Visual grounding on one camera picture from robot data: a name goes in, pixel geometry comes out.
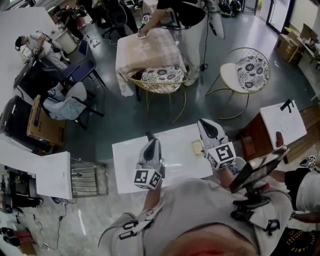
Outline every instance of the wooden board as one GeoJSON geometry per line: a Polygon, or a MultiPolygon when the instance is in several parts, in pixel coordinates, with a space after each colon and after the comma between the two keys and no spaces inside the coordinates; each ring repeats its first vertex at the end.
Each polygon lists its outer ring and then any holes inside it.
{"type": "Polygon", "coordinates": [[[300,111],[307,134],[288,147],[290,152],[286,156],[286,163],[300,157],[305,151],[320,141],[320,108],[318,105],[300,111]]]}

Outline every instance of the gray shirt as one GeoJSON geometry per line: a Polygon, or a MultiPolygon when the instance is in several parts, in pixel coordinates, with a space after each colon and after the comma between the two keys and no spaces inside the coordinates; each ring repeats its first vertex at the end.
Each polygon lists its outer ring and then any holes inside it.
{"type": "MultiPolygon", "coordinates": [[[[220,185],[202,179],[190,179],[168,188],[171,199],[143,234],[145,256],[159,256],[163,249],[183,233],[210,224],[224,224],[244,236],[259,252],[253,225],[237,221],[230,214],[237,208],[234,200],[245,200],[240,193],[231,194],[220,185]]],[[[278,214],[281,230],[292,212],[290,198],[278,191],[269,192],[278,214]]]]}

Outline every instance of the shoe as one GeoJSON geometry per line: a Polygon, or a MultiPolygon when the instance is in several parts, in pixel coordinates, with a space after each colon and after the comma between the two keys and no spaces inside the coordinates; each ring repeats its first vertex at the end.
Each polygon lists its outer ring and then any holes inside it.
{"type": "Polygon", "coordinates": [[[184,82],[184,86],[187,86],[187,87],[188,86],[192,86],[197,79],[189,79],[189,80],[187,80],[186,82],[184,82]]]}

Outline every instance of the white box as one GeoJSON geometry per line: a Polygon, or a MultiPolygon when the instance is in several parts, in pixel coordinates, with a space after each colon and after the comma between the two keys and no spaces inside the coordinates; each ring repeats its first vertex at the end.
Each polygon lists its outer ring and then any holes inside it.
{"type": "Polygon", "coordinates": [[[236,158],[233,143],[229,142],[209,149],[206,158],[216,170],[232,165],[236,158]]]}
{"type": "Polygon", "coordinates": [[[154,190],[161,178],[156,169],[135,169],[133,183],[140,189],[154,190]]]}

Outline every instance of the hand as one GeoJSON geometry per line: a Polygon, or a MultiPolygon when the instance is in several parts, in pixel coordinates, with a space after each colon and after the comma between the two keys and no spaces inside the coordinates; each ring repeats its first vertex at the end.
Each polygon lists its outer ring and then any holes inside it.
{"type": "Polygon", "coordinates": [[[149,32],[149,29],[146,29],[145,27],[138,29],[138,37],[141,37],[143,34],[146,34],[149,32]]]}

